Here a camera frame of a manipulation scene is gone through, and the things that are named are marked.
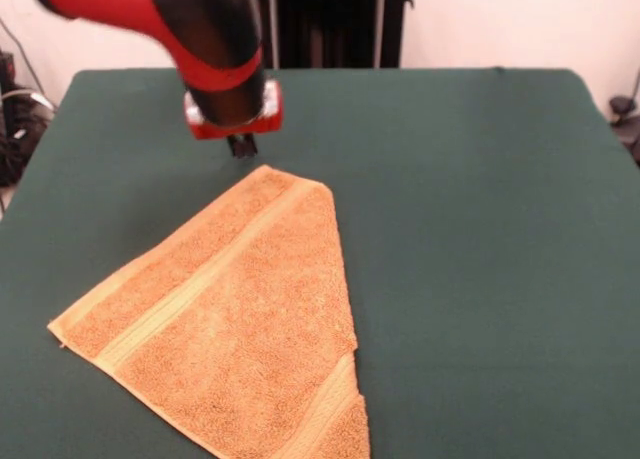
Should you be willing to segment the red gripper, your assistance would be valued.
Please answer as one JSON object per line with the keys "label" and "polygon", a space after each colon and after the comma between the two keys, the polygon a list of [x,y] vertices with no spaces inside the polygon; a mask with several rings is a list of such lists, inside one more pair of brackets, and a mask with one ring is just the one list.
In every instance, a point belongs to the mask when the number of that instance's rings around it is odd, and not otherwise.
{"label": "red gripper", "polygon": [[197,140],[218,140],[227,136],[227,143],[232,156],[236,159],[254,157],[258,153],[253,134],[264,134],[278,131],[283,122],[284,102],[282,89],[277,80],[267,80],[264,86],[263,107],[260,114],[252,121],[223,128],[204,118],[191,94],[184,95],[184,114],[187,125]]}

